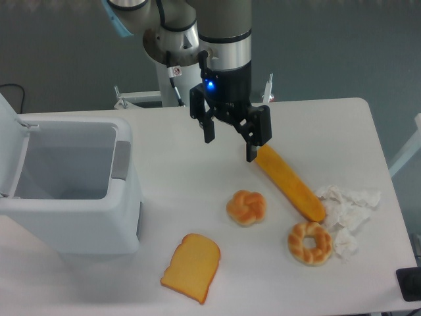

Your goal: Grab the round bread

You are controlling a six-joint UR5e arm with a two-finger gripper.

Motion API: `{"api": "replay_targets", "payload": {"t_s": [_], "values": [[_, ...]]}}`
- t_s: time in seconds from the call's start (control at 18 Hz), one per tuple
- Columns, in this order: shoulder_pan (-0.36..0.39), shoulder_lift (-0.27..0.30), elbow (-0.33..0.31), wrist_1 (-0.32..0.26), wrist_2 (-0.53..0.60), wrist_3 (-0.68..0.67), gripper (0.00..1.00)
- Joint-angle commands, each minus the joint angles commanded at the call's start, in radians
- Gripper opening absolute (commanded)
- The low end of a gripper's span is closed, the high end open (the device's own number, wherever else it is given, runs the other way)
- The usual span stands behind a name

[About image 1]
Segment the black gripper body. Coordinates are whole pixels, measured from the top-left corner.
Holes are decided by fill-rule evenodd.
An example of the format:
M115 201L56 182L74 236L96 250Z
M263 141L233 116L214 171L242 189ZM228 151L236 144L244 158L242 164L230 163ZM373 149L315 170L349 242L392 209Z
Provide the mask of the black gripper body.
M233 70L213 70L208 66L208 57L207 51L198 54L206 110L212 112L212 120L234 126L234 107L251 104L251 63Z

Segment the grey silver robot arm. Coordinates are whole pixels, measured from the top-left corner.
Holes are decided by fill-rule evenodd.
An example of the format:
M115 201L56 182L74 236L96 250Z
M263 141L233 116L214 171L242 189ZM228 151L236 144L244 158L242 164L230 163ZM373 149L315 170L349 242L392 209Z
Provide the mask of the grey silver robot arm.
M251 104L250 1L104 1L121 36L140 35L155 63L163 107L187 106L214 140L214 121L235 128L246 159L272 136L270 109Z

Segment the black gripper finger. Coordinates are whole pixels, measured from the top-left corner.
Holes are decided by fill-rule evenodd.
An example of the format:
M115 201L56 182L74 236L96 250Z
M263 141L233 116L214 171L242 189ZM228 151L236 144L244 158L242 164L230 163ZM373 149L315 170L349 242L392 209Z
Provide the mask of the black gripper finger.
M190 116L197 119L199 126L203 129L205 143L215 139L213 115L205 107L205 93L202 84L198 84L189 93Z
M257 148L263 146L272 137L270 108L239 104L232 113L234 128L246 143L246 161L252 162L257 157Z

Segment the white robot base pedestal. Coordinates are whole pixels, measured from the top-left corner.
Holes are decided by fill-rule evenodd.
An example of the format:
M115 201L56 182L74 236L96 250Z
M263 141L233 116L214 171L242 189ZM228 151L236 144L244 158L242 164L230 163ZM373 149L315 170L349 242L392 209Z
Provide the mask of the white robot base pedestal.
M251 63L252 69L250 60L240 67L221 69L214 67L211 64L213 61L214 59L207 59L208 66L213 70L233 70L247 63ZM149 103L158 101L161 102L163 107L190 106L190 89L202 82L199 61L194 58L188 65L183 64L182 61L170 61L168 64L153 61L153 64L157 73L159 89L149 92L122 93L115 86L118 100L116 108L124 108L125 102L146 107Z

